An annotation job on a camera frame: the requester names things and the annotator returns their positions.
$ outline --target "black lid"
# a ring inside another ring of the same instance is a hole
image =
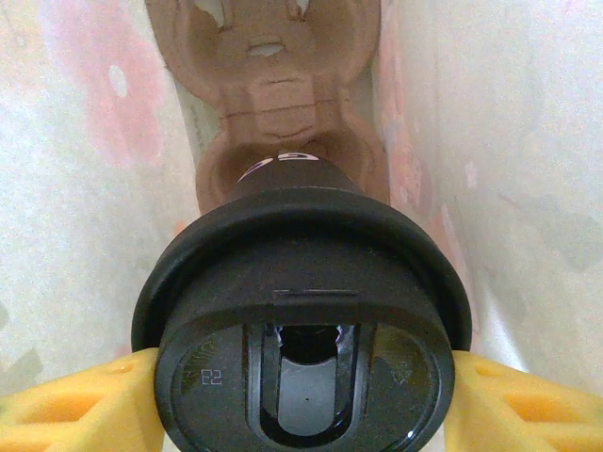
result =
[[[361,194],[284,188],[203,216],[134,315],[182,450],[406,450],[451,400],[469,349],[462,284],[410,219]]]

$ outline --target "black tumbler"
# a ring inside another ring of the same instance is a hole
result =
[[[463,286],[410,219],[281,153],[168,246],[132,347],[183,451],[402,451],[440,427],[468,350]]]

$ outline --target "brown cardboard insert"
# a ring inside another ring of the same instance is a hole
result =
[[[147,7],[174,77],[220,119],[197,170],[202,212],[224,203],[248,167],[282,151],[325,158],[388,202],[383,147],[348,90],[375,47],[378,0],[310,0],[307,8],[296,0],[147,0]]]

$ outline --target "black cup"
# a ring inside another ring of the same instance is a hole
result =
[[[444,421],[463,286],[431,239],[303,153],[267,158],[160,257],[132,347],[185,451],[418,450]]]

